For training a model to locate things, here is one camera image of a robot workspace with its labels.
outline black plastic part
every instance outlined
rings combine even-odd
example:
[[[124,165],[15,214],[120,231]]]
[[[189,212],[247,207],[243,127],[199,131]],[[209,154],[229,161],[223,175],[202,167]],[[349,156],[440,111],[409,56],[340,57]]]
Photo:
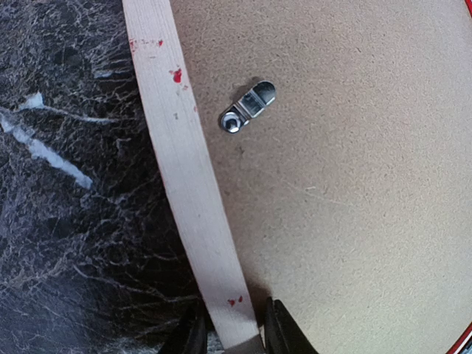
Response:
[[[318,354],[280,300],[267,299],[265,310],[267,354]]]
[[[200,302],[182,316],[177,328],[170,334],[159,354],[206,354],[207,328],[205,309]]]

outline metal bracket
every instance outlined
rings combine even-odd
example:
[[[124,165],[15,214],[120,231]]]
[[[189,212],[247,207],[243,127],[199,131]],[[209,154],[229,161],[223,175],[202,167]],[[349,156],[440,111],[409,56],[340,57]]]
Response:
[[[275,86],[260,81],[221,115],[221,127],[228,133],[237,133],[249,120],[256,118],[275,100]]]

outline screw head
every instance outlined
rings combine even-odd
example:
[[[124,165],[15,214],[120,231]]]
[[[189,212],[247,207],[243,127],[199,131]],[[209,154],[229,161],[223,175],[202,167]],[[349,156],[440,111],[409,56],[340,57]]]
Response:
[[[243,125],[241,118],[235,112],[226,112],[221,117],[221,127],[228,133],[237,133]]]

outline beige surface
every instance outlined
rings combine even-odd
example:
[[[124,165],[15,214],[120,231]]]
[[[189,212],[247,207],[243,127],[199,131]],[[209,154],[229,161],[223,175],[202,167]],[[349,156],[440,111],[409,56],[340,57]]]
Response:
[[[444,353],[472,320],[472,20],[457,1],[173,0],[246,278],[332,353]],[[239,134],[232,95],[276,102]]]

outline red rim edge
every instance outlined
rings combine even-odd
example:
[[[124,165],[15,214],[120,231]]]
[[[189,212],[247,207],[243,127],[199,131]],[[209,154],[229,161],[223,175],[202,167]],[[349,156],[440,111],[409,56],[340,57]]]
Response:
[[[469,12],[472,15],[472,0],[465,0],[465,4],[467,5]]]
[[[446,354],[459,354],[465,345],[472,338],[472,323],[467,327],[467,330],[457,339],[456,343],[451,347],[451,349]]]

